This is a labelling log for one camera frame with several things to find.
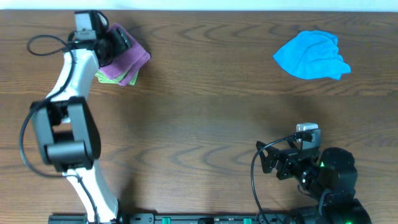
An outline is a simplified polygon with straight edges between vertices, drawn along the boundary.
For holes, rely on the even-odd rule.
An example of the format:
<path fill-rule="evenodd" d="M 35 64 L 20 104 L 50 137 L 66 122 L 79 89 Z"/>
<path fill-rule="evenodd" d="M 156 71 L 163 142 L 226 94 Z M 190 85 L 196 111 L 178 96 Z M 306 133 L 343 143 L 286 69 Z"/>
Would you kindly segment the purple microfiber cloth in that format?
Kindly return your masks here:
<path fill-rule="evenodd" d="M 116 29 L 117 27 L 121 27 L 125 31 L 132 43 L 132 47 L 121 55 L 115 57 L 111 64 L 99 69 L 109 79 L 115 79 L 120 76 L 120 74 L 128 71 L 144 53 L 149 54 L 149 52 L 121 25 L 115 23 L 109 30 Z"/>

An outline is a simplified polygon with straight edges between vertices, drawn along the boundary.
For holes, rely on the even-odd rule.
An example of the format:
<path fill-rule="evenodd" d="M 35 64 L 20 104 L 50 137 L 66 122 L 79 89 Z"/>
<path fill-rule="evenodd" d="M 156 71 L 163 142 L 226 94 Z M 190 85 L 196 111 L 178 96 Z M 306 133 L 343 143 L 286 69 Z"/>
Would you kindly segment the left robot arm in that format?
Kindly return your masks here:
<path fill-rule="evenodd" d="M 86 209 L 83 223 L 122 223 L 119 200 L 101 173 L 99 131 L 86 102 L 94 75 L 131 49 L 120 27 L 78 30 L 64 43 L 63 68 L 53 90 L 30 106 L 22 129 L 32 122 L 43 163 L 52 178 L 67 179 Z"/>

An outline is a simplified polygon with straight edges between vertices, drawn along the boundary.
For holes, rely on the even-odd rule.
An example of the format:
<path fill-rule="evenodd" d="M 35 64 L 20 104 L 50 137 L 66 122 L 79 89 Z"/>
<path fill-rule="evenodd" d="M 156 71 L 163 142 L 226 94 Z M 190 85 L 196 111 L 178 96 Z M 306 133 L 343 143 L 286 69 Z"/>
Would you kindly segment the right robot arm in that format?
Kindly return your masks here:
<path fill-rule="evenodd" d="M 320 152 L 320 141 L 302 141 L 297 147 L 288 140 L 289 148 L 279 150 L 258 141 L 256 157 L 261 158 L 264 173 L 277 170 L 279 180 L 296 178 L 298 188 L 318 202 L 286 214 L 284 223 L 359 223 L 371 219 L 355 196 L 358 178 L 352 153 L 338 147 Z"/>

